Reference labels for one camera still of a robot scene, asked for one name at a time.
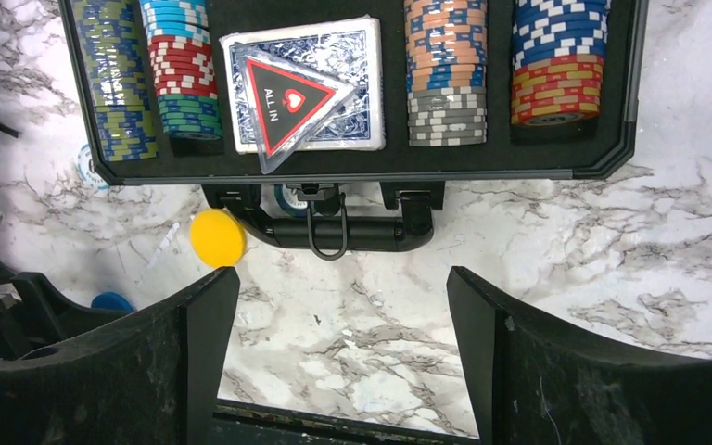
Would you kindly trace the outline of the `yellow round dealer button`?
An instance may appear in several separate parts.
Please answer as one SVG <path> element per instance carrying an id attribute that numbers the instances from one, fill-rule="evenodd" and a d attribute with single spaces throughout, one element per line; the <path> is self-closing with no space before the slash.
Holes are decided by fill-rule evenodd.
<path id="1" fill-rule="evenodd" d="M 198 213 L 190 224 L 189 239 L 199 259 L 212 268 L 235 266 L 247 250 L 244 228 L 226 210 Z"/>

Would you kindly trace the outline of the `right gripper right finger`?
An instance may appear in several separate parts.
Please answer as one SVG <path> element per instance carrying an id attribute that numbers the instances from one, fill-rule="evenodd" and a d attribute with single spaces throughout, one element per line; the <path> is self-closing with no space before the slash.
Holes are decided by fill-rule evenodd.
<path id="1" fill-rule="evenodd" d="M 483 444 L 712 444 L 712 360 L 603 337 L 455 266 L 451 319 Z"/>

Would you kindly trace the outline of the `red triangle card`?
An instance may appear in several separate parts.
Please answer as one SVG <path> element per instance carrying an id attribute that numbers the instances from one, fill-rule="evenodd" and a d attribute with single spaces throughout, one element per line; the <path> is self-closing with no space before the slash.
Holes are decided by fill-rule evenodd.
<path id="1" fill-rule="evenodd" d="M 357 87 L 248 44 L 234 44 L 261 172 L 270 174 L 322 128 Z"/>

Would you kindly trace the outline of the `black poker set case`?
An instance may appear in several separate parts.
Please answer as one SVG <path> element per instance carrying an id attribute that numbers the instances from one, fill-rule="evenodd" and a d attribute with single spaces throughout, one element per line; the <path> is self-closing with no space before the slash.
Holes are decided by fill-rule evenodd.
<path id="1" fill-rule="evenodd" d="M 509 64 L 512 6 L 495 5 L 490 24 L 488 135 L 482 145 L 411 147 L 408 144 L 401 3 L 326 1 L 259 1 L 239 6 L 210 3 L 210 22 L 218 29 L 246 31 L 262 26 L 298 25 L 305 21 L 343 19 L 369 14 L 384 26 L 383 95 L 387 144 L 375 152 L 333 150 L 301 152 L 272 175 L 264 175 L 255 157 L 235 152 L 230 128 L 218 141 L 159 138 L 153 159 L 109 162 L 100 153 L 94 104 L 85 77 L 84 58 L 73 17 L 73 4 L 59 5 L 70 60 L 83 108 L 95 166 L 112 185 L 200 184 L 207 201 L 226 207 L 261 241 L 280 248 L 404 252 L 420 248 L 433 235 L 432 213 L 442 206 L 447 181 L 519 179 L 604 179 L 634 153 L 642 46 L 649 5 L 615 1 L 608 17 L 608 49 L 601 113 L 585 121 L 541 128 L 518 128 L 509 122 Z M 359 217 L 342 224 L 322 218 L 271 219 L 260 213 L 261 184 L 344 184 L 379 182 L 386 208 L 399 218 Z"/>

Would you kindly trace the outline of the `white chip marked ten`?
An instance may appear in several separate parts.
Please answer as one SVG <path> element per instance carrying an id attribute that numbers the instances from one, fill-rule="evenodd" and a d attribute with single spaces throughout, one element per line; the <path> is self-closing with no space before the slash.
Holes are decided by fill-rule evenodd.
<path id="1" fill-rule="evenodd" d="M 88 144 L 81 147 L 77 157 L 77 171 L 84 185 L 94 190 L 107 190 L 108 183 L 96 172 L 91 149 Z"/>

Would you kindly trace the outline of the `blue red chip row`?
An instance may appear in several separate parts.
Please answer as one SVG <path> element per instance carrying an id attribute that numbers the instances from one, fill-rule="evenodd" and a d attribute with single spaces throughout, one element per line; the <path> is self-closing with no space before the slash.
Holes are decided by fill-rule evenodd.
<path id="1" fill-rule="evenodd" d="M 223 137 L 204 1 L 139 3 L 162 130 L 171 137 Z"/>

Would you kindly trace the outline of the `dark teal chip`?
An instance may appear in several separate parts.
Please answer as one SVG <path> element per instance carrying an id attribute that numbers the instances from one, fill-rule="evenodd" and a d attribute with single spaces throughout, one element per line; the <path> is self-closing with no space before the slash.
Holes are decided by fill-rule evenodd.
<path id="1" fill-rule="evenodd" d="M 289 217 L 305 218 L 307 216 L 308 203 L 300 200 L 294 189 L 288 188 L 285 184 L 275 184 L 273 196 L 277 206 Z"/>

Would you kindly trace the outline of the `blue card deck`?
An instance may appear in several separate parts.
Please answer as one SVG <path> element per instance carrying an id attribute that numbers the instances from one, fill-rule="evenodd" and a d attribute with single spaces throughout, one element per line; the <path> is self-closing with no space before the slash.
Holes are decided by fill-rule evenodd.
<path id="1" fill-rule="evenodd" d="M 337 77 L 357 88 L 315 135 L 306 151 L 376 151 L 385 146 L 383 73 L 378 19 L 364 16 L 272 30 L 238 32 L 220 39 L 227 72 L 228 100 L 235 151 L 255 154 L 257 146 L 249 120 L 243 76 L 235 65 L 234 44 L 244 44 L 323 74 Z"/>

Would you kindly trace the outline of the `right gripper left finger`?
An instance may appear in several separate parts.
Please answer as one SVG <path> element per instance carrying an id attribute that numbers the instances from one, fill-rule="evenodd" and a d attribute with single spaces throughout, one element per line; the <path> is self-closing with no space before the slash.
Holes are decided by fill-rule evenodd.
<path id="1" fill-rule="evenodd" d="M 240 280 L 221 268 L 141 311 L 0 361 L 0 444 L 204 444 Z"/>

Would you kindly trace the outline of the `green orange chip row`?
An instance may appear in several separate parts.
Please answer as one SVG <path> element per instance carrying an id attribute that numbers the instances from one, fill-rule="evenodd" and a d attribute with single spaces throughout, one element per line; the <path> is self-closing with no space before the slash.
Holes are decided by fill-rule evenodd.
<path id="1" fill-rule="evenodd" d="M 405 1 L 409 145 L 487 140 L 488 3 Z"/>

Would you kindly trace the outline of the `blue round button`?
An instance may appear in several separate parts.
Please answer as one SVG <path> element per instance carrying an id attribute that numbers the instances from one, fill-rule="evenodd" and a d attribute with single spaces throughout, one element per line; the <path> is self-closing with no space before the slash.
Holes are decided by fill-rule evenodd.
<path id="1" fill-rule="evenodd" d="M 133 304 L 122 294 L 117 292 L 102 292 L 95 296 L 90 307 L 92 309 L 117 311 L 117 312 L 134 312 Z"/>

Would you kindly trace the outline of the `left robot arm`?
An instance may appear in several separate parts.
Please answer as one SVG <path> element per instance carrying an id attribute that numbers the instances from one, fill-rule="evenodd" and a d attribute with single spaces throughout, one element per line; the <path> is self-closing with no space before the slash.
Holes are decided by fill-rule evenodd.
<path id="1" fill-rule="evenodd" d="M 14 273 L 0 263 L 0 359 L 22 358 L 133 311 L 129 301 L 113 292 L 96 296 L 88 306 L 80 305 L 44 274 Z"/>

